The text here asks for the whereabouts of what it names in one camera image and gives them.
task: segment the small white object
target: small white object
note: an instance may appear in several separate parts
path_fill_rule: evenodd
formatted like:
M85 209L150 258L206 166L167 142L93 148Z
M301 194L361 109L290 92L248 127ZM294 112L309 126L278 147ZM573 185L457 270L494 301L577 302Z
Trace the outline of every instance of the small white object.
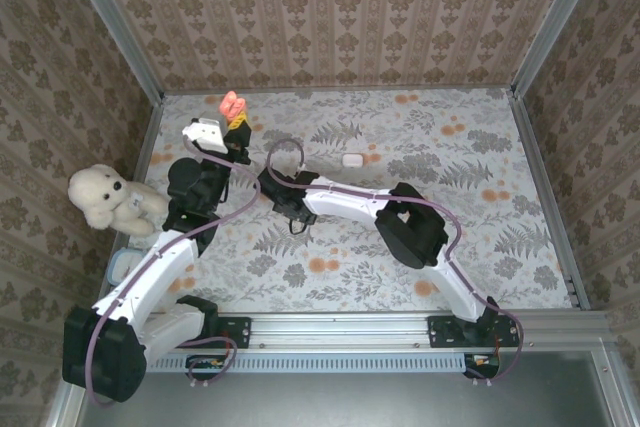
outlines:
M182 135L186 135L191 142L198 142L201 149L222 154L228 152L224 145L222 127L217 120L199 119L182 129Z
M342 156L342 165L357 169L364 165L364 157L361 154L344 154Z

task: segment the white block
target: white block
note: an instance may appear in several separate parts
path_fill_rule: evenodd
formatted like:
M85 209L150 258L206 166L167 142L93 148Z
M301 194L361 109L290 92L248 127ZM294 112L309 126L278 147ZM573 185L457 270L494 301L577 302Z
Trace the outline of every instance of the white block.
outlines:
M364 165L364 157L360 154L344 154L342 165L350 168L359 168Z

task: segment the cable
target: cable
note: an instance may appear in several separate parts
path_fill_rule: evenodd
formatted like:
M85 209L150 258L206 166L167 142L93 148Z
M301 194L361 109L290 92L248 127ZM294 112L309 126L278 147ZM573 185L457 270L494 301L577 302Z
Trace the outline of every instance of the cable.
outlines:
M473 295L473 297L476 300L481 302L485 307L497 312L498 314L502 314L502 315L505 315L505 316L509 317L516 324L516 327L517 327L517 329L519 331L519 339L520 339L520 341L518 343L518 347L516 349L516 354L515 354L515 357L513 358L513 361L509 364L509 366L505 369L504 372L496 375L491 380L492 381L498 380L498 379L504 377L505 375L507 375L509 372L511 372L511 370L518 363L518 360L520 359L520 354L522 352L522 348L524 346L524 328L522 326L522 322L520 322L520 319L518 319L514 314L512 314L508 310L502 309L500 307L496 307L495 305L492 305L491 303L489 303L486 299L483 299L476 292L475 288L471 285L469 280L467 280L466 276L462 273L462 270L460 269L460 267L458 267L456 265L456 263L454 262L454 260L451 258L451 254L452 254L453 250L457 247L458 243L460 242L460 239L462 238L462 225L460 224L460 221L458 220L458 218L451 211L446 209L445 207L443 207L443 206L441 206L439 204L436 204L434 202L429 202L428 200L425 200L425 199L422 199L422 198L403 197L403 196L396 196L396 195L377 195L377 194L374 195L374 194L368 194L366 192L359 192L359 191L355 191L355 190L351 190L351 189L346 189L344 187L336 187L336 186L331 186L330 187L330 186L327 186L327 185L301 185L301 184L293 184L291 182L287 182L285 180L282 180L277 175L275 175L275 172L273 171L273 167L271 166L271 156L277 150L277 148L280 145L284 144L284 143L291 143L298 149L298 151L300 152L299 167L302 167L304 165L304 149L303 149L302 145L300 144L300 142L298 142L295 139L280 139L277 142L275 142L273 144L273 146L271 147L271 149L269 149L269 152L267 154L267 165L266 165L266 167L267 167L267 171L269 172L269 175L271 175L273 180L278 182L280 185L283 185L285 187L290 187L292 189L301 189L301 190L311 190L311 189L313 189L313 190L331 190L332 192L340 192L340 193L343 193L343 194L352 195L354 197L361 197L361 198L365 198L365 199L388 200L388 201L393 201L393 202L412 202L412 203L415 203L415 204L425 205L427 207L431 207L432 209L440 211L444 215L446 215L449 218L449 220L451 220L451 222L453 223L453 225L456 228L456 236L453 239L453 242L451 242L451 245L449 245L449 247L445 251L445 254L444 254L445 259L447 260L447 262L449 263L451 268L454 270L456 275L462 280L462 283L465 285L465 287L467 289L469 289L469 292L471 292L471 295Z
M213 377L212 379L206 381L208 383L213 383L213 382L218 382L220 378L233 366L234 362L236 361L236 355L238 355L238 344L236 344L236 341L233 340L231 337L207 337L206 339L190 340L188 342L184 342L180 344L179 347L193 347L196 345L208 344L210 342L226 342L227 344L231 344L231 348L233 349L231 351L231 358L229 359L228 362L225 363L222 369L220 369L220 372L218 372L216 376ZM192 362L191 364L189 364L189 370L187 372L187 376L189 377L189 380L192 382L191 385L195 385L195 382L196 382L196 379L193 377L193 369L195 368L196 365L207 360L214 360L214 358L205 357L205 358L198 359Z
M93 404L95 404L95 405L97 405L99 407L110 407L111 405L114 404L114 402L113 401L111 401L111 402L102 402L102 401L98 400L98 398L96 397L96 393L93 390L93 376L92 376L93 356L94 356L94 353L95 353L96 344L98 342L98 337L100 336L100 332L102 331L104 325L106 324L107 320L109 319L109 316L120 305L120 301L122 301L122 299L125 298L127 293L133 288L133 286L144 275L144 273L147 270L149 270L149 268L153 265L153 263L156 261L156 259L158 259L160 256L162 256L162 254L167 252L169 249L171 249L171 247L173 247L174 245L176 245L177 243L179 243L179 242L181 242L181 241L183 241L185 239L189 239L191 237L194 237L194 236L198 235L199 233L204 232L205 230L212 229L213 227L216 227L216 226L218 226L220 224L224 224L224 223L230 221L231 219L241 215L242 213L244 213L245 211L250 209L253 206L253 204L255 204L258 201L258 199L260 197L260 182L258 181L258 178L256 177L256 175L253 172L251 172L249 169L247 169L245 167L242 167L240 165L234 164L232 162L228 162L228 161L226 161L224 159L220 159L220 158L215 157L213 155L209 155L209 154L205 154L205 153L201 152L200 150L196 149L193 146L191 141L186 136L183 138L183 141L184 141L185 147L187 148L187 150L189 152L194 153L194 154L196 154L196 155L198 155L198 156L200 156L200 157L202 157L204 159L210 160L211 162L215 162L217 164L220 164L220 165L222 165L224 167L227 167L229 169L232 169L232 170L235 169L238 172L243 173L244 175L249 177L253 181L254 188L255 188L255 193L254 193L253 197L251 198L251 200L249 200L249 202L247 202L245 205L240 207L235 212L232 212L229 215L226 215L224 217L221 217L219 219L211 221L208 224L205 224L205 225L203 225L201 227L198 227L197 229L193 229L192 231L187 232L186 234L180 235L179 237L176 237L175 239L171 240L167 244L163 245L156 252L156 254L153 257L151 257L149 260L147 260L147 262L145 262L144 265L135 273L135 275L131 278L131 280L129 280L127 285L124 286L124 288L122 289L120 294L118 294L118 296L113 300L111 305L107 308L105 313L102 314L102 316L98 320L98 323L96 324L95 329L93 329L93 333L91 334L91 338L89 339L89 346L87 348L87 357L85 359L85 365L84 365L85 389L86 389L87 394L89 396L89 400L91 400L91 402Z
M484 375L482 375L480 372L478 372L477 370L472 369L471 367L467 367L467 372L475 375L477 377L477 379L473 379L474 384L476 380L486 380L487 382L490 382L493 379L487 379Z
M304 231L307 230L307 224L302 224L302 230L299 230L298 232L294 232L293 231L293 220L289 220L289 233L291 235L300 235L300 234L304 234Z

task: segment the orange toy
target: orange toy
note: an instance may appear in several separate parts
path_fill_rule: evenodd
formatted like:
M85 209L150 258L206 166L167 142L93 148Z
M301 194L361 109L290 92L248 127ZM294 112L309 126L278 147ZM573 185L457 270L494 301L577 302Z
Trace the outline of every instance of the orange toy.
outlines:
M227 92L227 95L224 96L220 104L220 113L224 115L229 124L242 113L246 116L246 109L246 100L239 98L234 91Z

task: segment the teddy bear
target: teddy bear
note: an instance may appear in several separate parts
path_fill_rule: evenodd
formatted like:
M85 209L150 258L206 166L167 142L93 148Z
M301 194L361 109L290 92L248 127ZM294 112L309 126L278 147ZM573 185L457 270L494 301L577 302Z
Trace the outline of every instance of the teddy bear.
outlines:
M94 229L111 227L134 237L147 237L154 225L143 213L166 214L169 203L151 187L127 182L114 169L96 164L80 170L69 180L69 200L84 213Z

